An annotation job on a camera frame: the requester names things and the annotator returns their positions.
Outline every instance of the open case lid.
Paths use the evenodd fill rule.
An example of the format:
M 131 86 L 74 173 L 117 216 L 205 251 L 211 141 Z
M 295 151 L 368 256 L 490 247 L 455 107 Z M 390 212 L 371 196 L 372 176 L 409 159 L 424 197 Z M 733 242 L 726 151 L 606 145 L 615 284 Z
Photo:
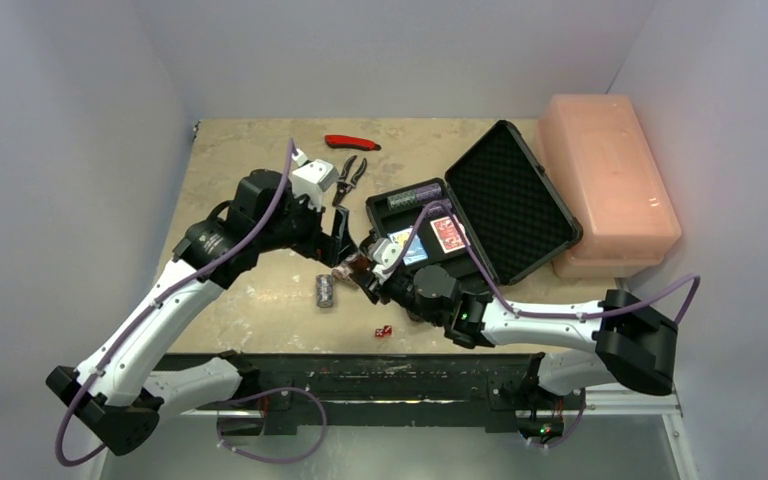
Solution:
M 581 240 L 581 225 L 511 122 L 498 121 L 444 178 L 500 284 L 522 280 Z

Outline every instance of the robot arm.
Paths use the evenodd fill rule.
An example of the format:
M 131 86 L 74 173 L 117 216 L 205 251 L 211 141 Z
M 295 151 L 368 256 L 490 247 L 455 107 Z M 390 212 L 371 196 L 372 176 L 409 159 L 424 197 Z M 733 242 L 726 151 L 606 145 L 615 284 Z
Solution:
M 296 157 L 302 156 L 298 150 Z M 76 368 L 57 367 L 47 378 L 46 384 L 67 405 L 82 386 L 89 385 L 75 414 L 114 454 L 137 448 L 166 418 L 259 392 L 257 368 L 235 352 L 180 372 L 152 370 L 187 325 L 239 275 L 257 265 L 261 253 L 290 248 L 333 267 L 357 250 L 344 208 L 335 212 L 331 235 L 322 231 L 324 194 L 337 178 L 334 167 L 321 160 L 295 160 L 302 166 L 292 172 L 280 205 L 250 244 L 156 304 L 159 292 L 222 256 L 253 230 L 279 186 L 278 172 L 257 170 L 242 179 L 233 200 L 187 230 L 152 290 L 116 332 Z M 220 218 L 226 208 L 226 218 Z M 151 313 L 116 349 L 108 367 L 97 372 L 101 358 L 150 306 Z
M 602 301 L 572 305 L 511 303 L 514 311 L 561 314 L 571 318 L 521 316 L 490 293 L 462 291 L 442 267 L 414 274 L 390 268 L 401 247 L 371 235 L 361 243 L 365 262 L 355 262 L 352 278 L 373 303 L 395 301 L 412 318 L 444 328 L 465 348 L 514 343 L 557 346 L 568 352 L 536 355 L 527 389 L 563 396 L 573 389 L 619 382 L 649 395 L 672 393 L 678 326 L 652 307 L 611 318 L 585 318 L 639 302 L 628 292 L 609 290 Z

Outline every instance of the table surface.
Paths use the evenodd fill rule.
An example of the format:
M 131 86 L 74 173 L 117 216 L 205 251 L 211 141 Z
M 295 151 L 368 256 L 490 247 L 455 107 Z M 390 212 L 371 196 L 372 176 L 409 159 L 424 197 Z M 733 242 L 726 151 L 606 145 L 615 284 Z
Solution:
M 233 197 L 239 180 L 258 168 L 281 170 L 287 140 L 310 158 L 341 168 L 349 155 L 369 161 L 358 188 L 343 200 L 356 242 L 371 228 L 367 197 L 433 177 L 469 149 L 494 119 L 207 119 L 199 125 L 161 266 L 187 227 L 203 220 L 219 202 Z M 536 122 L 513 120 L 533 145 Z M 332 150 L 325 134 L 369 138 L 378 152 Z M 323 219 L 330 230 L 333 209 Z M 261 255 L 258 266 L 198 316 L 172 346 L 173 352 L 228 349 L 258 353 L 531 353 L 558 350 L 536 345 L 508 345 L 494 350 L 465 350 L 443 337 L 440 328 L 415 323 L 395 303 L 372 305 L 360 290 L 335 284 L 334 307 L 320 309 L 314 278 L 330 269 L 282 250 Z M 522 282 L 502 289 L 520 302 L 574 303 L 601 299 L 615 288 L 613 279 L 560 279 L 546 265 Z M 389 338 L 374 336 L 392 325 Z

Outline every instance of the black cable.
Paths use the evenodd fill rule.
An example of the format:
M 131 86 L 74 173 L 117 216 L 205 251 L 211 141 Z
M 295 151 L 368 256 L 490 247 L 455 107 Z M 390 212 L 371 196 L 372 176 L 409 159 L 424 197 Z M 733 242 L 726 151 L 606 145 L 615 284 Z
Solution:
M 221 202 L 219 205 L 213 207 L 213 210 L 210 211 L 210 213 L 207 214 L 208 220 L 213 220 L 214 218 L 218 217 L 220 213 L 222 213 L 222 210 L 225 210 L 231 205 L 231 200 L 225 200 L 224 202 Z

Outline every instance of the pink plastic container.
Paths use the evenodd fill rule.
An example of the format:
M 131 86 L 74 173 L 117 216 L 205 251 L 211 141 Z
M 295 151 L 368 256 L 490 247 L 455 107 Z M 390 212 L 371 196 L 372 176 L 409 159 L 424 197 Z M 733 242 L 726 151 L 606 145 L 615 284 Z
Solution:
M 681 227 L 628 97 L 556 95 L 537 148 L 584 231 L 552 262 L 558 276 L 628 277 L 661 263 Z

